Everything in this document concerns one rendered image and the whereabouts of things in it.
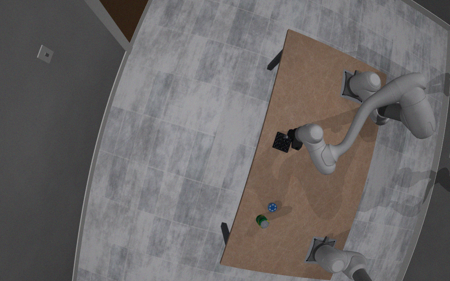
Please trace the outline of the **green drink can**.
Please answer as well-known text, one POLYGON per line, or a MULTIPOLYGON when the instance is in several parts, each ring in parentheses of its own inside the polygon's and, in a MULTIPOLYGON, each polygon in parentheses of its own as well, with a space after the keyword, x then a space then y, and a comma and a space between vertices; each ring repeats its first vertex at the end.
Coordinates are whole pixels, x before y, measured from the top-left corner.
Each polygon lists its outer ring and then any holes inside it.
POLYGON ((264 215, 258 215, 256 221, 261 228, 267 228, 269 226, 269 221, 264 215))

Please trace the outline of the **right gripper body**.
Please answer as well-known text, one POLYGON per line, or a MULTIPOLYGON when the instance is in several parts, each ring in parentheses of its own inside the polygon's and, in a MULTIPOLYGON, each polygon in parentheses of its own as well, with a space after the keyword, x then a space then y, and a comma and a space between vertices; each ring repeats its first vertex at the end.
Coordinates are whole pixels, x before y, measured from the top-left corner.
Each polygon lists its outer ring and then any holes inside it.
POLYGON ((290 138, 293 138, 292 143, 291 143, 291 148, 295 149, 297 151, 299 151, 302 147, 302 141, 299 139, 298 137, 298 131, 302 126, 295 128, 295 129, 290 129, 287 136, 290 138))

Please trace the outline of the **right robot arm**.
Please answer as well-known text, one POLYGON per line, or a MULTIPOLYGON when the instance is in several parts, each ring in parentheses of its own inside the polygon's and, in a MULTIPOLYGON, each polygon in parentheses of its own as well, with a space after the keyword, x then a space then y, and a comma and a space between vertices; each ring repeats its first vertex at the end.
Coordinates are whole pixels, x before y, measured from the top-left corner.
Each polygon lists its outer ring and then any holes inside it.
POLYGON ((379 126, 388 123, 390 119, 401 121, 418 139, 433 135, 436 121, 424 93, 427 81, 423 74, 408 73, 393 79, 382 88, 381 84, 380 77, 371 71, 355 71, 354 75, 345 73, 343 95, 363 103, 340 144, 325 144, 323 129, 315 123, 307 123, 299 129, 298 137, 321 174, 333 173, 335 162, 350 149, 368 116, 379 126))

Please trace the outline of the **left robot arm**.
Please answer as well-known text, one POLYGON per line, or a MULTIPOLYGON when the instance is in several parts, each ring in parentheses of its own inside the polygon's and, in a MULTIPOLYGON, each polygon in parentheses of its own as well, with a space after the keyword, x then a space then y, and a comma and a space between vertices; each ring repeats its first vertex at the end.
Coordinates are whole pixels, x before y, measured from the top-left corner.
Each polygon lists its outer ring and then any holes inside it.
POLYGON ((372 281, 367 274, 367 259, 356 251, 343 251, 333 248, 334 242, 329 242, 329 237, 323 241, 314 240, 314 246, 308 257, 308 261, 317 263, 329 273, 343 272, 349 279, 355 281, 372 281))

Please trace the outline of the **black knob panel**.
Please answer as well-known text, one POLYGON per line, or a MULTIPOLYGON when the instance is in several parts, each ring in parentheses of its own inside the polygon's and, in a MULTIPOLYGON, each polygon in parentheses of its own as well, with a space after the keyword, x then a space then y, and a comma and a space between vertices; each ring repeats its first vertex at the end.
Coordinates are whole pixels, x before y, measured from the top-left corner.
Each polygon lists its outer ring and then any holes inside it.
POLYGON ((273 148, 288 153, 292 138, 284 139, 284 134, 277 132, 273 148))

